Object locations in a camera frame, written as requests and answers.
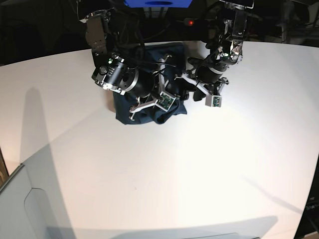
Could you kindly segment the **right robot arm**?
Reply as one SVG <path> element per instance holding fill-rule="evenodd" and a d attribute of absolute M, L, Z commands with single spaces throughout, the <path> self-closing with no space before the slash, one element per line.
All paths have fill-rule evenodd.
<path fill-rule="evenodd" d="M 166 90 L 168 81 L 163 75 L 164 70 L 172 66 L 167 63 L 172 55 L 166 54 L 156 61 L 146 60 L 145 42 L 136 25 L 133 29 L 139 45 L 135 54 L 120 47 L 120 35 L 109 28 L 109 9 L 91 12 L 84 20 L 87 26 L 85 37 L 95 65 L 92 74 L 95 84 L 103 90 L 136 98 L 136 104 L 129 110 L 130 120 L 134 120 L 136 113 L 151 107 L 167 113 L 177 98 Z"/>

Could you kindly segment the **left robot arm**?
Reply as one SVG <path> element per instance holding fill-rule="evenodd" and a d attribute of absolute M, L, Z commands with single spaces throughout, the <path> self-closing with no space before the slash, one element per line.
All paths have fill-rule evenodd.
<path fill-rule="evenodd" d="M 206 12 L 196 20 L 203 23 L 208 20 L 208 13 L 219 6 L 213 26 L 215 35 L 205 45 L 209 50 L 204 59 L 189 57 L 191 69 L 176 76 L 184 80 L 180 99 L 185 101 L 193 92 L 194 101 L 206 99 L 211 107 L 221 106 L 221 91 L 229 84 L 223 76 L 226 70 L 243 58 L 243 43 L 247 37 L 248 9 L 254 7 L 253 0 L 219 0 L 209 6 Z"/>

